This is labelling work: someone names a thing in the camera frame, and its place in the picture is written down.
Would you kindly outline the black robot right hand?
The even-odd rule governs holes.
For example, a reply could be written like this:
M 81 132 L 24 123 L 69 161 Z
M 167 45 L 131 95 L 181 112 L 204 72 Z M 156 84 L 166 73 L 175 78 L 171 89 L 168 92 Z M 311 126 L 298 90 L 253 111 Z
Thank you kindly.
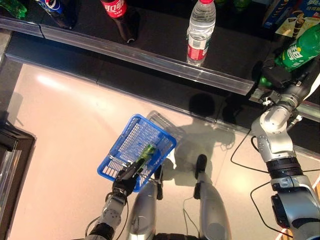
M 260 84 L 277 90 L 300 87 L 304 97 L 309 97 L 320 84 L 317 80 L 320 74 L 320 57 L 315 56 L 297 63 L 298 66 L 288 66 L 282 61 L 281 54 L 272 56 L 262 65 Z

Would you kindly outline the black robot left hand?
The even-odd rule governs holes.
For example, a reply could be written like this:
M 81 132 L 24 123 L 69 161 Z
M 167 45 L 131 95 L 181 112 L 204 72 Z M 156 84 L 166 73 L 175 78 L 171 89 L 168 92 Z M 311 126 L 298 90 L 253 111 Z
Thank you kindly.
M 143 170 L 144 164 L 145 159 L 140 158 L 127 168 L 121 170 L 112 184 L 112 193 L 128 197 L 133 192 L 137 184 L 137 178 Z

